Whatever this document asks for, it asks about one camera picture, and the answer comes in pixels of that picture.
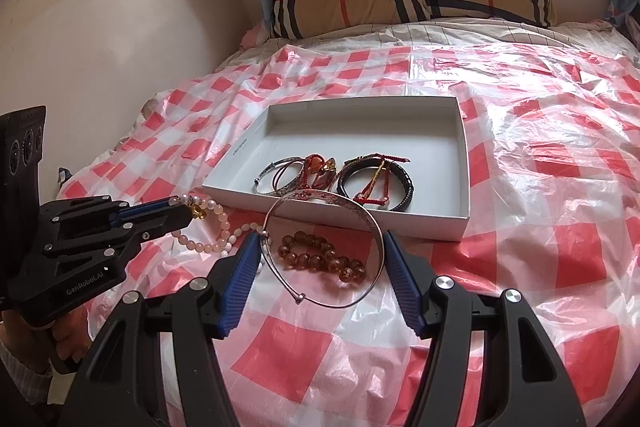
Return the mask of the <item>person left hand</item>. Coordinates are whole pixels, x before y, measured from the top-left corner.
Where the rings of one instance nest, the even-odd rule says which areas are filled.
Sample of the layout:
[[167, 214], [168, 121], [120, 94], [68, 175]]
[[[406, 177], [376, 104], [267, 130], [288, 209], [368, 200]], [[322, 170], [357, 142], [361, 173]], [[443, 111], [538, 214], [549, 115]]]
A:
[[44, 329], [34, 329], [14, 310], [3, 311], [1, 341], [23, 365], [32, 371], [47, 373], [58, 361], [79, 362], [92, 340], [88, 332], [88, 312], [80, 307], [59, 317]]

